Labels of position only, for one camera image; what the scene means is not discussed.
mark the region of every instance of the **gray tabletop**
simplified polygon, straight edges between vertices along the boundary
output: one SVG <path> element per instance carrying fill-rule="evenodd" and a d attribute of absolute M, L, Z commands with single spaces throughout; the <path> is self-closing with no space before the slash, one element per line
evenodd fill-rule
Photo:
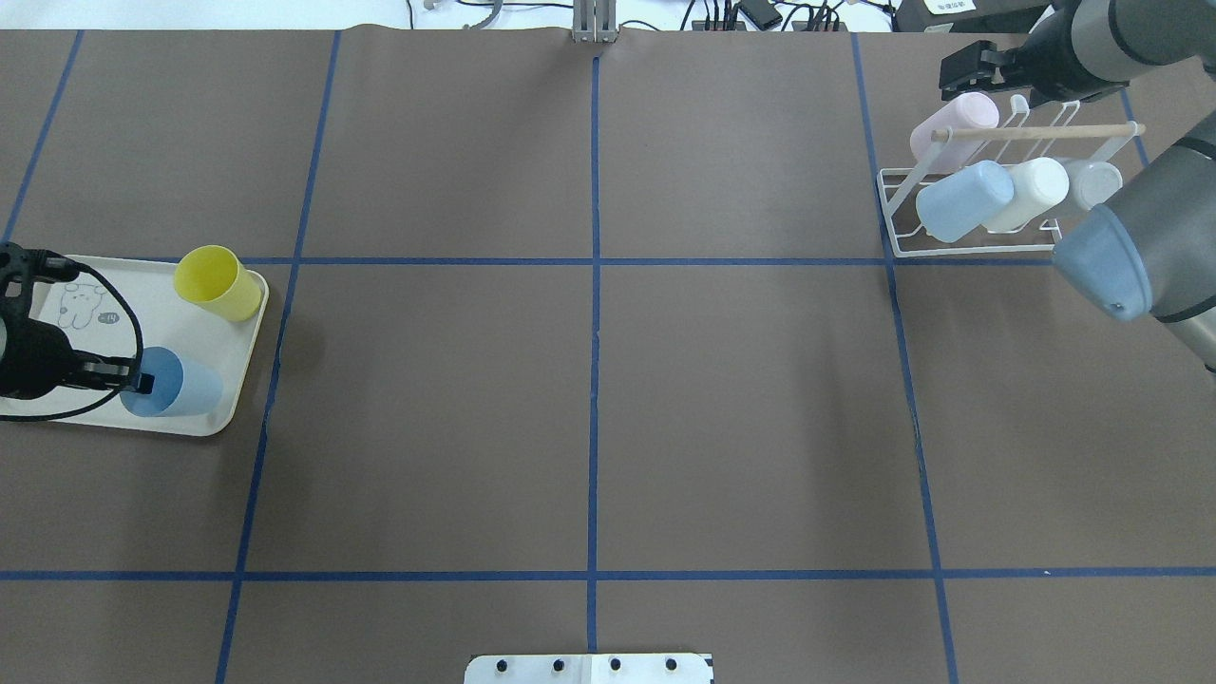
<path fill-rule="evenodd" d="M 1210 680 L 1211 379 L 882 237 L 972 39 L 0 33 L 6 239 L 271 284 L 219 436 L 0 426 L 0 679 Z M 1130 175 L 1212 107 L 1082 117 Z"/>

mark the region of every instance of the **white label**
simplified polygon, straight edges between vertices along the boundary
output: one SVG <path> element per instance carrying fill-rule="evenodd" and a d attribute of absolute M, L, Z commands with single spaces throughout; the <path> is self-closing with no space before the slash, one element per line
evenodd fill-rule
<path fill-rule="evenodd" d="M 924 6 L 934 15 L 957 15 L 974 12 L 975 0 L 924 0 Z"/>

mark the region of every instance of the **black box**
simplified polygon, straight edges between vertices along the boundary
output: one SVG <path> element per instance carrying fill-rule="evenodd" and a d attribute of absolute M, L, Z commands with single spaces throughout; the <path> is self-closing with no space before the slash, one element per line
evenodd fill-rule
<path fill-rule="evenodd" d="M 900 32 L 942 33 L 1029 33 L 1038 17 L 1051 5 L 1046 0 L 973 0 L 975 10 L 955 15 L 935 15 L 928 2 L 939 0 L 903 0 L 895 11 L 895 27 Z"/>

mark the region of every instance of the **white wire rack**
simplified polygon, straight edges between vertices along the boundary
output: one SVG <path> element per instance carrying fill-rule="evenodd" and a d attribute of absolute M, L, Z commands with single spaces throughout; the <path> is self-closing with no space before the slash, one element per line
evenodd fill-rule
<path fill-rule="evenodd" d="M 983 145 L 972 155 L 967 163 L 981 158 L 989 145 L 1002 142 L 993 161 L 1010 167 L 1036 157 L 1046 156 L 1057 140 L 1105 139 L 1098 150 L 1090 156 L 1098 162 L 1109 161 L 1124 145 L 1133 138 L 1143 135 L 1144 127 L 1136 122 L 1113 125 L 1070 125 L 1081 108 L 1080 102 L 1064 102 L 1051 124 L 1046 127 L 1024 127 L 1030 117 L 1030 106 L 1021 95 L 1009 99 L 1012 113 L 993 129 L 945 128 L 933 131 L 933 144 L 924 157 L 911 169 L 882 169 L 878 172 L 878 196 L 883 206 L 883 218 L 886 219 L 886 231 L 891 239 L 891 248 L 896 257 L 925 257 L 945 254 L 990 254 L 995 252 L 1049 252 L 1059 242 L 1060 228 L 1054 219 L 1032 222 L 1013 232 L 987 232 L 976 229 L 957 243 L 936 240 L 924 230 L 916 212 L 917 194 L 944 175 L 930 175 L 928 169 L 951 141 L 983 140 Z M 1009 146 L 1017 141 L 1030 141 L 1030 150 L 1018 162 L 1004 161 Z"/>

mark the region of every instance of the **tray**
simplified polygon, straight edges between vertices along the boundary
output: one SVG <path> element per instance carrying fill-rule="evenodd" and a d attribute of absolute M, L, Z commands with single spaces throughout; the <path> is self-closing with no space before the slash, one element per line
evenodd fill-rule
<path fill-rule="evenodd" d="M 266 279 L 249 271 L 261 287 L 261 305 L 249 320 L 229 323 L 193 304 L 184 302 L 173 290 L 176 264 L 139 262 L 105 257 L 71 258 L 89 264 L 109 279 L 126 298 L 143 329 L 145 347 L 168 347 L 185 357 L 209 365 L 224 380 L 224 396 L 207 415 L 176 417 L 139 417 L 128 413 L 116 397 L 106 405 L 62 422 L 141 430 L 206 437 L 224 430 L 236 415 L 237 399 L 253 357 L 253 346 L 266 314 L 270 287 Z M 34 286 L 30 315 L 57 325 L 67 333 L 72 348 L 109 357 L 135 353 L 135 337 L 122 307 L 95 279 L 81 274 L 75 282 Z M 18 415 L 50 414 L 75 409 L 97 400 L 102 394 L 89 389 L 60 387 L 34 400 L 0 398 L 0 413 Z"/>

